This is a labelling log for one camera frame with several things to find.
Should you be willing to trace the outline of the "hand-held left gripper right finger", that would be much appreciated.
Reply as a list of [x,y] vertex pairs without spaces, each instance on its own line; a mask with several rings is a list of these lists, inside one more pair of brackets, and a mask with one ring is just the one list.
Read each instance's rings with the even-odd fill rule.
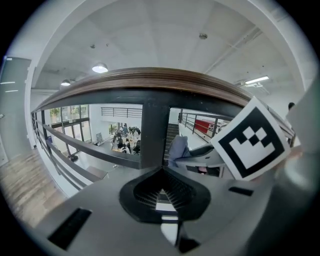
[[179,243],[189,251],[208,241],[239,216],[258,191],[273,179],[272,174],[266,173],[257,181],[237,181],[163,167],[161,187],[174,208],[177,227],[174,232],[169,224],[165,230],[167,235],[174,234],[175,239],[173,245],[161,246],[161,255],[178,255]]

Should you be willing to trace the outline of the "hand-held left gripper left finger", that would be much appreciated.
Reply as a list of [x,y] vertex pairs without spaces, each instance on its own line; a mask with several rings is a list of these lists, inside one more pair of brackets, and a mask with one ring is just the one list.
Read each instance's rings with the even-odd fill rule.
[[154,168],[116,170],[46,215],[36,231],[54,255],[178,256],[160,223],[143,223],[122,207],[122,187]]

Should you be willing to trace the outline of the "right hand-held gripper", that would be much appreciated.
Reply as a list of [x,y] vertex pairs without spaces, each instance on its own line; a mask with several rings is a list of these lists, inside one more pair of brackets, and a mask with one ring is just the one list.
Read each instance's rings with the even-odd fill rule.
[[[219,156],[204,156],[213,149]],[[225,164],[236,180],[250,181],[291,152],[284,132],[266,106],[253,97],[242,111],[207,143],[175,160],[179,168],[222,177]]]

